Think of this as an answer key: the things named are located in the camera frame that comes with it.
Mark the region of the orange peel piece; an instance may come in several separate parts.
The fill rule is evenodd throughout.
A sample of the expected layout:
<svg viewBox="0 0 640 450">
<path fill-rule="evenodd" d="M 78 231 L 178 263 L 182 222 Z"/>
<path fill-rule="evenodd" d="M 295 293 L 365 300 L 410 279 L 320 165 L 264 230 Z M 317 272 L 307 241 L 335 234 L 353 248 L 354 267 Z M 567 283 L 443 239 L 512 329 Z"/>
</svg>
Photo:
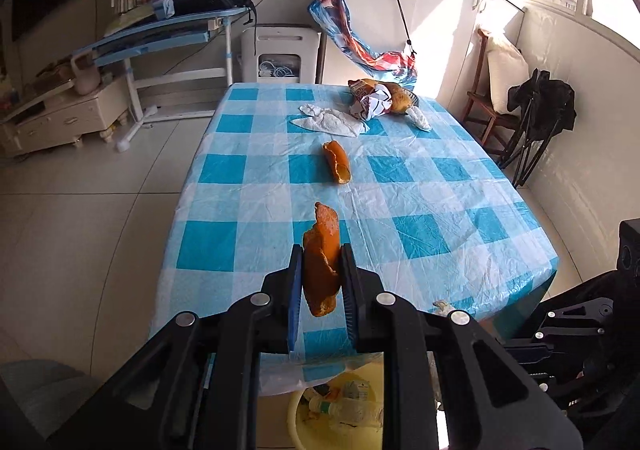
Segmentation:
<svg viewBox="0 0 640 450">
<path fill-rule="evenodd" d="M 340 221 L 335 210 L 320 202 L 314 203 L 314 215 L 314 225 L 303 235 L 303 291 L 311 314 L 319 318 L 335 309 L 341 288 Z"/>
<path fill-rule="evenodd" d="M 349 160 L 341 144 L 332 140 L 322 145 L 322 152 L 328 163 L 330 173 L 338 184 L 345 184 L 352 179 Z"/>
</svg>

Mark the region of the clear plastic water bottle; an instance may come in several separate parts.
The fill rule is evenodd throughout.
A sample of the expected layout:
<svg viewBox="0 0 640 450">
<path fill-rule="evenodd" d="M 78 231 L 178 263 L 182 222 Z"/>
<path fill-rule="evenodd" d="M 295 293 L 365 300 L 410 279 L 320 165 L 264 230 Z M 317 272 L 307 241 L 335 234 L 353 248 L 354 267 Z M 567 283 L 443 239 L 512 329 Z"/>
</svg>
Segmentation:
<svg viewBox="0 0 640 450">
<path fill-rule="evenodd" d="M 384 408 L 374 401 L 364 401 L 342 397 L 328 401 L 320 397 L 311 398 L 309 411 L 327 416 L 334 424 L 352 427 L 382 428 Z"/>
</svg>

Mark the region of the white tissue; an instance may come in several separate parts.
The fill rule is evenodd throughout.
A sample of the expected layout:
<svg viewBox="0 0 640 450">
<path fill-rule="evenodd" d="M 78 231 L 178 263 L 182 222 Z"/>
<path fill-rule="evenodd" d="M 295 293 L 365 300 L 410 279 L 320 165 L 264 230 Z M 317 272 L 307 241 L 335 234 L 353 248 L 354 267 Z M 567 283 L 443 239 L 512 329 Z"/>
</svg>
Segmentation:
<svg viewBox="0 0 640 450">
<path fill-rule="evenodd" d="M 298 109 L 302 113 L 302 117 L 293 118 L 291 124 L 308 131 L 323 132 L 330 136 L 356 138 L 370 130 L 364 121 L 342 110 L 314 104 L 304 104 Z"/>
</svg>

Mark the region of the red white snack bag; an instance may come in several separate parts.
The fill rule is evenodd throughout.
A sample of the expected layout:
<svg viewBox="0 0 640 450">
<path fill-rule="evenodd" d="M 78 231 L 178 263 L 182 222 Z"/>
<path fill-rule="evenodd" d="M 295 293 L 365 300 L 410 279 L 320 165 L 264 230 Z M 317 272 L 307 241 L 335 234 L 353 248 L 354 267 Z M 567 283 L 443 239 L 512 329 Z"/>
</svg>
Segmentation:
<svg viewBox="0 0 640 450">
<path fill-rule="evenodd" d="M 349 114 L 360 121 L 370 121 L 389 114 L 392 109 L 392 95 L 384 84 L 364 79 L 349 80 L 348 87 L 352 95 Z"/>
</svg>

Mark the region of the yellow plastic trash basin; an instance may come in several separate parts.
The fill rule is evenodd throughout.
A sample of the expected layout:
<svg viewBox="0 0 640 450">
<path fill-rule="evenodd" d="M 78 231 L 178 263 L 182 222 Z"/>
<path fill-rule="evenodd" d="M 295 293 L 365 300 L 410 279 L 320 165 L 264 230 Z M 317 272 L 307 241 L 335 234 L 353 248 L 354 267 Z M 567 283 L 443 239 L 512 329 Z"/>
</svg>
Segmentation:
<svg viewBox="0 0 640 450">
<path fill-rule="evenodd" d="M 381 360 L 295 392 L 288 431 L 297 449 L 379 449 L 384 426 Z"/>
</svg>

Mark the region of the blue checkered tablecloth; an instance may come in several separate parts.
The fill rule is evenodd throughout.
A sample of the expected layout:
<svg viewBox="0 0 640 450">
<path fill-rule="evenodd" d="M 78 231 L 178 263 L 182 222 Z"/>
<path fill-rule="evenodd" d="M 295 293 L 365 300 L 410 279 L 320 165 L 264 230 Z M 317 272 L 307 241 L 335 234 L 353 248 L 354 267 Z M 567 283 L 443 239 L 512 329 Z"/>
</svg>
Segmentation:
<svg viewBox="0 0 640 450">
<path fill-rule="evenodd" d="M 550 286 L 559 258 L 521 195 L 437 102 L 430 129 L 386 115 L 345 138 L 352 179 L 336 183 L 326 135 L 296 125 L 300 108 L 344 110 L 349 91 L 325 84 L 234 84 L 186 177 L 157 283 L 152 329 L 182 311 L 226 311 L 288 266 L 333 208 L 357 265 L 387 291 L 433 311 L 446 301 L 509 336 Z"/>
</svg>

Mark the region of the wooden chair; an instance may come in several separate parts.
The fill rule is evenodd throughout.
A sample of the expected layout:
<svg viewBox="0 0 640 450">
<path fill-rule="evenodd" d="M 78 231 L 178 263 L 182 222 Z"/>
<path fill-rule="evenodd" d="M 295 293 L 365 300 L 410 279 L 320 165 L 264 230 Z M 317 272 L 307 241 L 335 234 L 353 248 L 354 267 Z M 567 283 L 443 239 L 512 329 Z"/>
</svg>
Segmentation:
<svg viewBox="0 0 640 450">
<path fill-rule="evenodd" d="M 499 158 L 506 154 L 509 144 L 509 139 L 503 136 L 500 129 L 514 132 L 520 125 L 520 118 L 498 113 L 492 105 L 489 89 L 480 91 L 489 36 L 482 28 L 477 28 L 476 34 L 480 50 L 477 53 L 471 88 L 466 92 L 461 124 L 489 156 Z"/>
</svg>

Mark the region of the colourful hanging kite bag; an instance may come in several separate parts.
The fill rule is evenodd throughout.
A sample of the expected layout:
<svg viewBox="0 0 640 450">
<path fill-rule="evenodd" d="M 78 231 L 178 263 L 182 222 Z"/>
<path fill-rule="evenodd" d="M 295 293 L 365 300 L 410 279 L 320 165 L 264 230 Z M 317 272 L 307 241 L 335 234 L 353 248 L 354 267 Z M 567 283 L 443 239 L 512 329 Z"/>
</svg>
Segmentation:
<svg viewBox="0 0 640 450">
<path fill-rule="evenodd" d="M 308 12 L 365 74 L 409 89 L 416 85 L 416 50 L 401 0 L 314 0 Z"/>
</svg>

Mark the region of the white air purifier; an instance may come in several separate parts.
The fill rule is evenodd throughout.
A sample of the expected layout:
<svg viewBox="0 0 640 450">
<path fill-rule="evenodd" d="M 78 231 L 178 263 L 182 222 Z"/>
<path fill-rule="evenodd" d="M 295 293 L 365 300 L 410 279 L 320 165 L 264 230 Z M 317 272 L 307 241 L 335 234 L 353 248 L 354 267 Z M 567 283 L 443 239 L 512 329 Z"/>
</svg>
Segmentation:
<svg viewBox="0 0 640 450">
<path fill-rule="evenodd" d="M 305 26 L 259 25 L 241 37 L 240 65 L 245 82 L 314 84 L 320 34 Z"/>
</svg>

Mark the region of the black folding chair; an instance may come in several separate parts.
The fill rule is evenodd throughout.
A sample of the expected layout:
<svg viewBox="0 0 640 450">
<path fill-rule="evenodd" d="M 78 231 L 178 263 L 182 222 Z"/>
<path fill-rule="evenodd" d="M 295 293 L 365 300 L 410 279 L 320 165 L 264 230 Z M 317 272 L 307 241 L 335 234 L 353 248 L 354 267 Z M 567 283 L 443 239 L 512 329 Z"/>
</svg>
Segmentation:
<svg viewBox="0 0 640 450">
<path fill-rule="evenodd" d="M 524 185 L 551 140 L 564 130 L 573 130 L 577 113 L 575 91 L 565 81 L 552 79 L 548 70 L 535 69 L 529 80 L 508 91 L 508 109 L 521 116 L 498 167 L 513 170 L 514 188 Z"/>
</svg>

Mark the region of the white cushion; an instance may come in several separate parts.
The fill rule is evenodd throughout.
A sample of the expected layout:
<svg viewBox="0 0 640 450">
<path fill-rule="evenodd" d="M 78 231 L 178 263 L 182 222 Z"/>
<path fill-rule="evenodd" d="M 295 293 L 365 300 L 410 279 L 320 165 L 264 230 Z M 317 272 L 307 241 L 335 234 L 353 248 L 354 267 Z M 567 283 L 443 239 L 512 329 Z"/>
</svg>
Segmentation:
<svg viewBox="0 0 640 450">
<path fill-rule="evenodd" d="M 500 32 L 487 33 L 486 58 L 489 75 L 489 98 L 494 111 L 501 115 L 520 115 L 508 110 L 508 93 L 529 80 L 529 67 L 524 56 Z"/>
</svg>

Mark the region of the white tv cabinet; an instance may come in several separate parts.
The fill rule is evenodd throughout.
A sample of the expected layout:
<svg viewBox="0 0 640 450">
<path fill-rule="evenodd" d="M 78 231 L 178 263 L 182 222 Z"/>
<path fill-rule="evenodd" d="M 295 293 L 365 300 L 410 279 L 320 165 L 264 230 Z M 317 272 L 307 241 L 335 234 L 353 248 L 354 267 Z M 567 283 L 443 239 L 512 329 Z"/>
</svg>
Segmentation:
<svg viewBox="0 0 640 450">
<path fill-rule="evenodd" d="M 1 118 L 1 146 L 10 157 L 77 144 L 99 133 L 108 142 L 116 124 L 126 124 L 130 95 L 125 78 L 101 84 L 89 94 L 73 88 L 25 103 Z"/>
</svg>

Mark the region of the pink kettlebell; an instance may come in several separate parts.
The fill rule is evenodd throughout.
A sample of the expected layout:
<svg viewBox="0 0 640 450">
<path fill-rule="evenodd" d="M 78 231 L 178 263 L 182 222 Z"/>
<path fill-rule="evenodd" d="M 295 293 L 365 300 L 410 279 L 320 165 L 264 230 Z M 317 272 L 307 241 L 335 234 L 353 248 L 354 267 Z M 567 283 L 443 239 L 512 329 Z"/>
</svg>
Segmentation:
<svg viewBox="0 0 640 450">
<path fill-rule="evenodd" d="M 74 75 L 74 89 L 79 95 L 87 95 L 99 87 L 101 75 L 90 54 L 74 55 L 70 59 L 70 68 Z"/>
</svg>

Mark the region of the white wall cabinet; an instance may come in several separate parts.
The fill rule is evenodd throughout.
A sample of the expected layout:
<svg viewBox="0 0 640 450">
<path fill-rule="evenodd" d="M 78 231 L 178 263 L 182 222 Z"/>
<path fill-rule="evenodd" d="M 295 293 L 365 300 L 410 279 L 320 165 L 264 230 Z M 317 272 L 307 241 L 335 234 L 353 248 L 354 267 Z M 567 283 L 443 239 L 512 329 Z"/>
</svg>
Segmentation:
<svg viewBox="0 0 640 450">
<path fill-rule="evenodd" d="M 416 93 L 461 117 L 471 88 L 477 28 L 518 40 L 523 9 L 510 0 L 401 0 L 416 50 Z"/>
</svg>

